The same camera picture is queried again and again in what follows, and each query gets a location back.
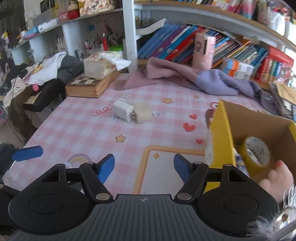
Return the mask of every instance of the wooden box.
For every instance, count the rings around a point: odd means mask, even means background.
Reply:
[[[89,78],[85,76],[85,73],[82,73],[71,83],[66,85],[67,94],[68,96],[73,97],[99,98],[119,74],[120,71],[114,69],[114,71],[108,74],[105,78],[94,79]]]

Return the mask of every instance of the paper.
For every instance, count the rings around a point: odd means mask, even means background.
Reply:
[[[279,96],[288,101],[289,103],[296,105],[296,89],[288,87],[281,83],[276,83],[276,87],[279,93]]]
[[[116,65],[118,71],[128,67],[131,61],[120,58],[120,54],[115,51],[100,52],[98,59],[105,58],[112,64]]]

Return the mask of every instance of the pen holder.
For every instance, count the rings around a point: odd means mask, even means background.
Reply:
[[[196,33],[192,68],[207,70],[212,68],[216,37]]]

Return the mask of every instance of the tissue box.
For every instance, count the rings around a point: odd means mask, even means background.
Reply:
[[[107,59],[100,59],[97,53],[84,59],[84,72],[89,78],[102,79],[111,73],[115,67]]]
[[[296,178],[296,126],[293,121],[220,101],[209,132],[205,154],[211,154],[211,168],[222,168],[225,163],[236,166],[233,148],[238,150],[246,137],[256,137],[267,145],[270,162],[251,178],[258,182],[266,177],[277,160],[282,160]],[[218,186],[219,183],[208,183],[206,191]]]

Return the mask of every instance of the star print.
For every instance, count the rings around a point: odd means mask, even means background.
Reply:
[[[116,136],[115,138],[116,138],[116,143],[118,143],[118,142],[123,143],[123,141],[126,137],[124,137],[122,134],[120,134],[119,136]]]
[[[163,102],[166,104],[174,103],[171,98],[169,98],[169,99],[163,98]]]
[[[160,157],[158,153],[154,154],[153,156],[154,156],[155,159]]]

